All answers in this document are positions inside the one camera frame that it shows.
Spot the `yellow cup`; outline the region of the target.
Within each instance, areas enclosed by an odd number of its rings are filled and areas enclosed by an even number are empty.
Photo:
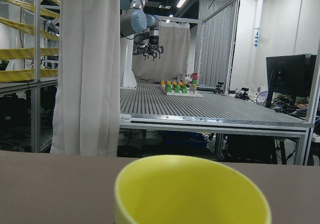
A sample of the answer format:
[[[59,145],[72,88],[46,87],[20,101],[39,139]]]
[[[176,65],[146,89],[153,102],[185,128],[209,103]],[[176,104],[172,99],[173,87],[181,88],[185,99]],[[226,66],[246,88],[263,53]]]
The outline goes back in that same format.
[[[156,155],[125,166],[115,181],[116,223],[271,223],[262,191],[215,161]]]

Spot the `tray of coloured blocks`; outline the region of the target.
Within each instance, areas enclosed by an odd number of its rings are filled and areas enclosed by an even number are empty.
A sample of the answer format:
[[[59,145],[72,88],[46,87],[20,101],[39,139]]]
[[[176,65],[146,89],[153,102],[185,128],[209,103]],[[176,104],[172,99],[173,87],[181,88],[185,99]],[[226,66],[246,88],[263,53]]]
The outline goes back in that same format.
[[[167,96],[203,97],[203,95],[197,91],[198,74],[196,72],[191,74],[187,82],[161,80],[159,85]]]

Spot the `white curtain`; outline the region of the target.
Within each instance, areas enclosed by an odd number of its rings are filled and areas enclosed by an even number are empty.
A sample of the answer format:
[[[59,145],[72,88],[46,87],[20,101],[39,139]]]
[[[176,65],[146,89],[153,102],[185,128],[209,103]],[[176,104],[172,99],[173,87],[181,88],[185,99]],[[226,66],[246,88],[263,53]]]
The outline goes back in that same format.
[[[116,156],[120,0],[60,0],[52,154]]]

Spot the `black monitor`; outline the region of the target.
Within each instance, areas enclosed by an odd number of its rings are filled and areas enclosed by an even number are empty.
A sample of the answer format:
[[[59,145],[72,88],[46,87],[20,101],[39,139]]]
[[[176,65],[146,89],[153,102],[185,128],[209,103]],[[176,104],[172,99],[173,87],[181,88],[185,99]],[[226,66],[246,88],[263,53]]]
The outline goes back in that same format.
[[[273,93],[292,97],[308,97],[311,93],[316,55],[291,55],[266,58],[268,95],[266,107],[272,104]]]

